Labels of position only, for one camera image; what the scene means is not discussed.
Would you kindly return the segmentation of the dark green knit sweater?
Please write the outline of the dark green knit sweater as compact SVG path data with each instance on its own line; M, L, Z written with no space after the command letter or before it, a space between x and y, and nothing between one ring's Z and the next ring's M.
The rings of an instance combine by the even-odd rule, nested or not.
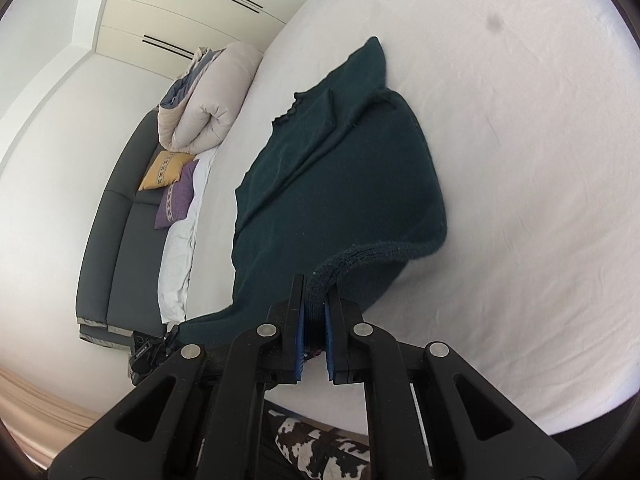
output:
M294 96L236 189L232 303L178 329L179 344L228 344L305 279L305 341L324 339L326 294L367 309L408 262L447 236L442 190L416 115L386 84L376 38Z

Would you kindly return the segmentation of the dark grey headboard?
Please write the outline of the dark grey headboard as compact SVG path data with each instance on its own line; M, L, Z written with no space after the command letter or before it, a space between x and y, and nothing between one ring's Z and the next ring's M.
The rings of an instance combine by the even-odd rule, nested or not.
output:
M164 336L157 282L167 232L154 228L163 191L139 186L156 156L156 110L119 155L87 240L76 292L79 338L127 351L135 332Z

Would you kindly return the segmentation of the white pillow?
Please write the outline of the white pillow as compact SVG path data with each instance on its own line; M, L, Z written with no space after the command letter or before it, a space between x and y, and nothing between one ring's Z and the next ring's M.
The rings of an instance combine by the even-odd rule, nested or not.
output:
M198 154L193 177L194 199L188 215L177 221L166 235L160 273L157 283L157 300L160 307L160 319L168 326L181 323L186 319L186 300L190 286L190 275L195 250L198 216L213 161L219 148Z

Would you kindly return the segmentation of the black white patterned trousers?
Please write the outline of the black white patterned trousers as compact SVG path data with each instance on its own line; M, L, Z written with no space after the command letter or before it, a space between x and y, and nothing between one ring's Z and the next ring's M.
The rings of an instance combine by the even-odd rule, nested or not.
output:
M274 408L266 411L273 442L305 479L370 479L366 444L320 429Z

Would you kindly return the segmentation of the purple patterned cushion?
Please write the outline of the purple patterned cushion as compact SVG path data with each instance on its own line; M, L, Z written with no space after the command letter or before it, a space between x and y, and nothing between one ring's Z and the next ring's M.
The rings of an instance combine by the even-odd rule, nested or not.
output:
M179 180L166 188L157 209L154 229L168 229L177 221L186 218L194 199L193 177L196 166L197 160L185 164Z

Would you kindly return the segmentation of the yellow patterned cushion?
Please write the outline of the yellow patterned cushion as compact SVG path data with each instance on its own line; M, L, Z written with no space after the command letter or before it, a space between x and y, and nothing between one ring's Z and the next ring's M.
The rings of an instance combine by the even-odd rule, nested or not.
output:
M183 167L192 162L194 156L180 152L160 151L143 177L138 190L149 191L166 188L180 180Z

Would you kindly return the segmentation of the beige folded duvet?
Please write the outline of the beige folded duvet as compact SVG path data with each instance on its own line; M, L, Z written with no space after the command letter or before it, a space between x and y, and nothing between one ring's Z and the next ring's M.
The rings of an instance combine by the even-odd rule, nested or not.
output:
M240 114L262 52L238 41L200 47L157 107L158 142L167 151L197 155L222 143Z

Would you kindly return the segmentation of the cream wardrobe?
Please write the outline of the cream wardrobe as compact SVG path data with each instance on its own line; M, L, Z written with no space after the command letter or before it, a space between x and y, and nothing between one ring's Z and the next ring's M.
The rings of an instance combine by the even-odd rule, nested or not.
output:
M199 47L265 51L307 0L105 0L96 52L175 79Z

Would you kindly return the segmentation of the white bed mattress sheet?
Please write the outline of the white bed mattress sheet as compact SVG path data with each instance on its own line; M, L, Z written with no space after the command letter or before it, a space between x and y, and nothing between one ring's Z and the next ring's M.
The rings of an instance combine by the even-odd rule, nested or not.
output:
M445 341L549 434L614 410L639 388L639 49L611 0L308 0L213 161L186 313L230 304L234 192L273 118L370 37L448 234L364 316Z

